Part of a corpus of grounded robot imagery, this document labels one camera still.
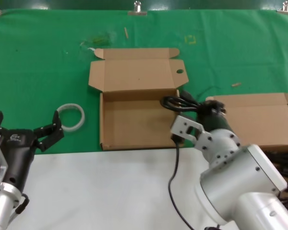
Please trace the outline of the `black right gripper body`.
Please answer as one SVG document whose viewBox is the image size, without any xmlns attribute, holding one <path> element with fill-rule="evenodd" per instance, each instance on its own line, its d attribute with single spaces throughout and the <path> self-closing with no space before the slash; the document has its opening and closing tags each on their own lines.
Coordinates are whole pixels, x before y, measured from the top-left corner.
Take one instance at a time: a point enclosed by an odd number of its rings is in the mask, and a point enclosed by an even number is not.
<svg viewBox="0 0 288 230">
<path fill-rule="evenodd" d="M 212 108 L 200 111 L 197 113 L 196 121 L 200 123 L 207 132 L 212 132 L 217 129 L 226 129 L 233 132 L 225 118 L 225 114 L 220 110 Z"/>
</svg>

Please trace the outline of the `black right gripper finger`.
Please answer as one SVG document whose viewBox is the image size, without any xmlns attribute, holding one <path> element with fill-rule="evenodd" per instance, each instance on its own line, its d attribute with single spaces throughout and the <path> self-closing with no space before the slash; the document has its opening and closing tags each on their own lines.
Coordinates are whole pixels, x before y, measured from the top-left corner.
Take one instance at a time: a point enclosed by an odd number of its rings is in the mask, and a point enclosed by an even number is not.
<svg viewBox="0 0 288 230">
<path fill-rule="evenodd" d="M 208 100 L 204 101 L 201 104 L 201 112 L 202 113 L 210 113 L 214 107 L 214 101 L 213 100 Z"/>
<path fill-rule="evenodd" d="M 225 105 L 220 101 L 215 100 L 213 108 L 217 113 L 226 113 Z"/>
</svg>

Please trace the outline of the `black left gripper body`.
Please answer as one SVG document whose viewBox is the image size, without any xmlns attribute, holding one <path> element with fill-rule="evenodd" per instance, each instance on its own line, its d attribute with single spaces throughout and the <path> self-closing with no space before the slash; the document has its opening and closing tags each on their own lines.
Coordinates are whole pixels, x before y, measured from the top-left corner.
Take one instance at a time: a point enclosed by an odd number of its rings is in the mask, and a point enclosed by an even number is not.
<svg viewBox="0 0 288 230">
<path fill-rule="evenodd" d="M 8 164 L 3 182 L 24 190 L 34 159 L 37 137 L 30 129 L 0 129 L 3 136 L 2 153 Z"/>
</svg>

